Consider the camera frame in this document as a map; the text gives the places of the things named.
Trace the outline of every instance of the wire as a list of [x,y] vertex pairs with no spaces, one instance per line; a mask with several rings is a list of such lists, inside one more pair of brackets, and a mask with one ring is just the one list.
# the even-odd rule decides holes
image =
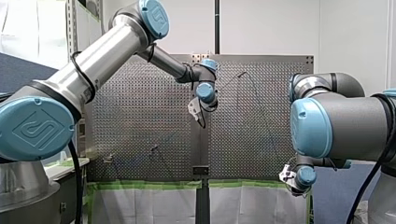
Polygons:
[[76,68],[76,71],[78,73],[79,76],[83,77],[85,79],[85,81],[88,83],[88,85],[90,86],[91,89],[91,97],[90,99],[87,101],[87,103],[91,102],[93,100],[93,98],[95,98],[95,94],[96,94],[96,88],[95,86],[93,86],[93,83],[91,82],[91,80],[88,78],[88,76],[81,70],[81,68],[79,67],[79,65],[76,63],[76,57],[81,53],[81,51],[76,51],[72,54],[72,56],[70,57],[70,61],[73,63],[73,65]]
[[350,224],[354,215],[355,211],[358,208],[359,202],[361,201],[361,197],[363,196],[364,191],[366,191],[367,187],[369,186],[370,182],[373,180],[373,177],[375,176],[376,172],[379,170],[380,166],[384,161],[387,160],[387,156],[389,152],[395,148],[396,146],[396,111],[395,111],[395,105],[388,98],[388,96],[384,94],[375,94],[373,97],[379,98],[380,100],[385,101],[387,103],[390,114],[391,114],[391,130],[390,130],[390,135],[389,139],[387,141],[387,144],[385,145],[384,150],[381,153],[381,156],[375,163],[375,166],[371,170],[370,174],[367,175],[366,179],[364,180],[363,184],[361,185],[361,188],[359,189],[358,194],[356,195],[355,202],[352,204],[352,207],[349,211],[349,215],[346,220],[346,224]]
[[81,169],[79,168],[78,155],[73,141],[70,140],[69,144],[70,154],[72,155],[73,165],[76,171],[76,193],[77,193],[77,206],[76,206],[76,224],[81,223],[82,216],[82,175]]
[[259,109],[260,109],[261,114],[262,114],[262,119],[264,121],[265,129],[268,130],[268,135],[270,135],[270,142],[271,142],[273,151],[275,152],[276,161],[279,162],[279,164],[280,164],[280,158],[279,158],[279,155],[277,154],[277,150],[276,150],[276,147],[275,147],[274,136],[273,136],[273,134],[271,132],[271,129],[270,129],[270,126],[268,124],[268,120],[265,117],[265,115],[267,115],[268,113],[266,113],[265,108],[262,107],[262,103],[261,103],[260,97],[259,97],[259,92],[257,91],[257,88],[256,88],[256,83],[253,81],[253,79],[251,78],[251,75],[249,73],[247,73],[247,76],[248,76],[248,78],[249,78],[249,80],[250,80],[250,82],[251,82],[251,84],[253,86],[253,90],[254,90],[254,93],[255,93],[255,96],[256,96],[256,100],[257,100],[257,103],[259,105]]
[[337,172],[337,167],[335,166],[335,164],[334,164],[334,162],[332,161],[332,159],[331,158],[327,158],[328,160],[329,160],[329,162],[330,162],[330,164],[332,165],[332,168],[334,169],[334,171],[335,172]]
[[0,103],[4,102],[12,94],[14,94],[14,92],[0,93]]
[[151,62],[151,59],[154,56],[155,46],[157,46],[157,43],[151,44],[151,49],[149,50],[149,55],[148,55],[148,63]]

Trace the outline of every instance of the metal post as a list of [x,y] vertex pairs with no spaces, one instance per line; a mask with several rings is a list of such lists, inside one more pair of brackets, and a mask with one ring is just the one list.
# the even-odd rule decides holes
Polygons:
[[215,54],[220,54],[220,0],[215,0]]

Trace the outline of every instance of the perforated metal panel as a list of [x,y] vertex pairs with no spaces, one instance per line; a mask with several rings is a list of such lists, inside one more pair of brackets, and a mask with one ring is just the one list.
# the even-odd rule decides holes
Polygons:
[[[214,55],[219,107],[211,115],[210,178],[277,179],[293,156],[289,79],[312,73],[306,56]],[[237,75],[246,72],[240,78]]]
[[190,85],[136,58],[97,92],[87,113],[87,145],[97,157],[89,179],[192,179]]
[[192,179],[192,166],[208,163],[210,178],[277,179],[293,155],[289,78],[312,73],[313,59],[210,57],[220,64],[219,108],[205,130],[188,113],[190,85],[149,63],[134,58],[107,82],[87,111],[87,147],[96,153],[89,180]]

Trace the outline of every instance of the end effector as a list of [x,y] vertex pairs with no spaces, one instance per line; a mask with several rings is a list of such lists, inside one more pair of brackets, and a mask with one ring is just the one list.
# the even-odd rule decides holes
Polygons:
[[317,180],[315,166],[332,167],[337,169],[349,169],[351,160],[337,160],[330,158],[315,159],[297,154],[295,157],[296,165],[285,164],[279,174],[279,180],[289,186],[293,196],[305,195]]

